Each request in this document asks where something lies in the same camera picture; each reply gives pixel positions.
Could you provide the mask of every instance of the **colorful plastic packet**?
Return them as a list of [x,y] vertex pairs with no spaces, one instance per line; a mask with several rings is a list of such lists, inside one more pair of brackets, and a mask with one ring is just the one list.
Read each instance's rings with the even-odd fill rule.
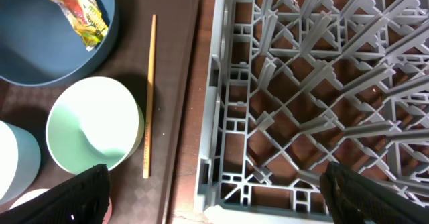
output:
[[101,18],[101,12],[95,0],[51,0],[58,4],[85,43],[92,50],[106,36],[109,28]]

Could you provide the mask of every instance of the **chopstick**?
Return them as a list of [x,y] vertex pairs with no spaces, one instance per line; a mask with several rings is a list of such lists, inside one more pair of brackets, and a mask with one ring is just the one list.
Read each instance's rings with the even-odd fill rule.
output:
[[149,71],[147,72],[147,103],[145,149],[143,160],[143,178],[150,176],[150,158],[152,145],[152,114],[154,110],[154,74],[155,74],[155,43],[156,43],[156,15],[152,16],[152,31],[150,36]]

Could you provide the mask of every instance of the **mint green cup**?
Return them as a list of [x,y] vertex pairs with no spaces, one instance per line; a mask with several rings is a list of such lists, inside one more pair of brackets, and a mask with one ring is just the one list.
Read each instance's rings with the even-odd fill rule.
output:
[[91,77],[66,89],[54,103],[46,141],[54,161],[80,174],[96,164],[109,170],[130,157],[144,133],[144,118],[120,82]]

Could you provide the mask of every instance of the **dark blue bowl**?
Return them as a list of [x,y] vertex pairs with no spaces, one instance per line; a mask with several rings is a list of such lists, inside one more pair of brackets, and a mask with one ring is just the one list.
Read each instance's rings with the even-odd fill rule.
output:
[[109,32],[90,52],[49,0],[0,0],[0,78],[17,85],[74,82],[109,54],[118,34],[115,0],[97,0]]

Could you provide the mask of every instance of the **table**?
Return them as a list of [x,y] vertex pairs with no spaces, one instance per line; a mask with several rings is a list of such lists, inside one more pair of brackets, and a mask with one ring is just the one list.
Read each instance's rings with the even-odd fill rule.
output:
[[210,223],[203,214],[194,213],[193,206],[214,7],[215,0],[200,0],[176,156],[170,223]]

